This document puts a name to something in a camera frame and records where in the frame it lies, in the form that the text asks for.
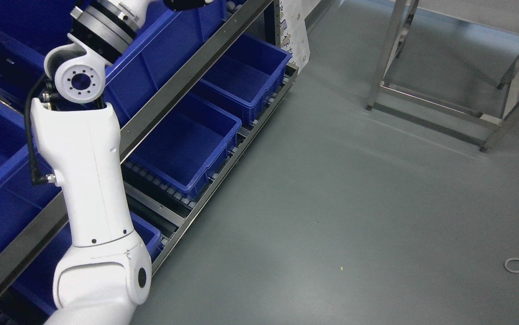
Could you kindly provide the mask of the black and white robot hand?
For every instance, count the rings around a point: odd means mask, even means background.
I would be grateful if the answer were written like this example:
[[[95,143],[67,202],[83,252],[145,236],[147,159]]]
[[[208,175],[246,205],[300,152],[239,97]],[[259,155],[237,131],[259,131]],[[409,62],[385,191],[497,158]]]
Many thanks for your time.
[[[174,11],[182,12],[191,9],[198,9],[212,4],[213,0],[164,0],[164,5]]]

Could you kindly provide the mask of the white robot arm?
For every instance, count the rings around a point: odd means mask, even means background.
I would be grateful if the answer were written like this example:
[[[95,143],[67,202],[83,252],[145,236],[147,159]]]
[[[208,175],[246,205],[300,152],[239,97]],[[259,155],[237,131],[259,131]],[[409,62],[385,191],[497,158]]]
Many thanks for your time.
[[[149,0],[93,0],[74,8],[70,43],[52,49],[44,75],[57,93],[92,109],[61,111],[30,97],[28,140],[51,166],[34,183],[62,189],[72,244],[53,276],[55,312],[47,325],[128,325],[150,293],[152,259],[137,233],[126,198],[120,159],[120,125],[103,101],[106,68],[121,57],[144,25]]]

